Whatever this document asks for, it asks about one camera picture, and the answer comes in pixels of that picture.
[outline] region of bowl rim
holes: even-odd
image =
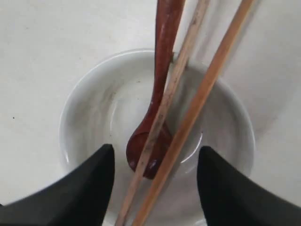
[[[126,50],[126,51],[122,51],[116,54],[112,54],[108,57],[103,58],[102,60],[100,60],[94,67],[92,67],[84,76],[82,76],[73,86],[73,88],[71,89],[70,93],[67,96],[67,99],[63,105],[61,114],[60,114],[60,119],[59,119],[59,128],[58,128],[58,138],[59,138],[59,148],[60,148],[60,156],[61,156],[61,164],[63,165],[64,171],[65,172],[70,172],[72,171],[72,169],[70,168],[68,162],[69,162],[69,156],[68,156],[68,152],[65,148],[64,145],[64,141],[63,141],[63,129],[64,129],[64,119],[66,118],[66,114],[68,111],[68,107],[70,105],[70,102],[72,101],[72,97],[74,96],[74,94],[76,93],[77,88],[83,83],[83,81],[89,80],[90,77],[93,76],[92,72],[94,70],[96,70],[97,68],[101,67],[102,65],[104,65],[105,63],[114,60],[115,58],[118,57],[122,57],[122,56],[126,56],[126,55],[132,55],[132,54],[137,54],[137,53],[154,53],[154,49],[151,48],[136,48],[136,49],[130,49],[130,50]],[[177,53],[174,54],[174,60],[176,60],[177,57]],[[187,67],[197,70],[199,72],[206,72],[207,66],[205,66],[202,63],[197,63],[195,60],[190,59],[187,63]],[[254,136],[254,131],[253,131],[253,126],[252,126],[252,122],[249,116],[248,111],[246,110],[246,107],[243,105],[242,101],[238,98],[238,96],[236,95],[236,93],[234,92],[234,90],[228,85],[228,83],[224,80],[224,78],[222,78],[221,76],[218,78],[218,80],[216,81],[216,85],[219,86],[219,88],[230,97],[230,99],[232,100],[232,102],[235,104],[235,107],[241,112],[241,117],[242,119],[245,121],[246,125],[247,125],[247,133],[250,139],[250,149],[252,151],[251,153],[251,157],[252,159],[250,159],[251,161],[251,168],[250,168],[250,173],[252,171],[252,166],[253,166],[253,162],[254,162],[254,155],[255,155],[255,136]]]

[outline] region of white table surface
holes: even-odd
[[[239,0],[212,0],[193,59],[209,65]],[[186,0],[178,51],[196,0]],[[58,123],[103,58],[154,47],[155,0],[0,0],[0,203],[61,178]],[[251,179],[301,205],[301,1],[261,0],[222,74],[247,107]]]

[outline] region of black object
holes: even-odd
[[[0,208],[0,226],[99,226],[114,182],[114,150],[103,145],[70,174]]]
[[[198,191],[208,226],[300,226],[301,208],[261,188],[204,146]]]

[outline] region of wooden chopsticks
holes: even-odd
[[[209,93],[216,82],[219,72],[221,71],[224,62],[227,59],[228,53],[237,37],[237,34],[253,4],[254,0],[242,0],[233,20],[223,37],[215,56],[194,96],[188,111],[185,114],[184,120],[181,122],[173,141],[161,163],[161,166],[151,184],[147,197],[145,198],[142,207],[138,211],[133,226],[141,226],[149,215],[163,185],[170,173],[188,135],[199,115],[202,107],[209,96]]]
[[[176,60],[174,69],[172,71],[170,81],[167,85],[166,91],[164,92],[160,107],[156,114],[156,118],[150,129],[149,136],[144,145],[143,151],[141,153],[139,162],[136,167],[136,171],[134,173],[133,179],[128,188],[127,195],[123,201],[123,204],[122,204],[121,210],[119,212],[119,215],[117,217],[115,226],[123,226],[124,225],[127,213],[131,207],[135,193],[138,189],[139,183],[141,182],[143,173],[145,171],[146,164],[142,164],[142,163],[149,161],[155,141],[158,138],[159,132],[165,121],[167,111],[172,103],[172,99],[175,94],[178,83],[180,81],[180,77],[185,69],[188,58],[191,55],[192,48],[194,46],[199,28],[202,24],[208,3],[209,3],[209,0],[199,0],[198,1],[196,10],[194,12],[194,16],[191,20],[189,29],[186,33],[184,42],[182,44],[181,51]]]

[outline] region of chopstick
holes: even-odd
[[[194,12],[193,18],[189,25],[184,42],[182,44],[181,51],[176,60],[174,69],[172,71],[170,81],[167,85],[166,91],[164,92],[160,107],[156,114],[156,118],[154,119],[154,122],[150,129],[149,136],[144,145],[143,151],[141,153],[139,162],[136,167],[136,171],[134,173],[134,176],[130,183],[130,186],[127,190],[127,195],[123,201],[123,204],[122,204],[121,210],[119,212],[119,215],[117,217],[115,226],[123,226],[124,225],[124,222],[127,217],[127,213],[132,205],[135,193],[138,189],[139,183],[141,182],[141,179],[143,177],[143,174],[144,174],[144,171],[146,168],[146,164],[144,164],[144,163],[148,162],[150,159],[151,152],[152,152],[155,142],[158,138],[158,135],[160,133],[162,125],[165,121],[167,111],[172,103],[172,99],[175,94],[176,88],[179,84],[180,77],[185,69],[188,58],[191,55],[192,48],[194,46],[199,28],[202,24],[208,3],[209,3],[209,0],[199,0],[198,1],[196,10]]]
[[[252,6],[254,0],[242,0],[240,6],[233,17],[233,20],[223,37],[209,68],[195,94],[188,111],[185,114],[183,121],[179,129],[177,130],[173,141],[161,163],[161,166],[150,186],[148,195],[145,198],[140,210],[138,211],[136,218],[133,222],[133,226],[141,226],[144,224],[148,217],[163,185],[170,173],[179,153],[189,135],[189,132],[197,119],[200,111],[202,110],[209,93],[216,82],[219,72],[224,65],[230,49],[237,37],[237,34]]]

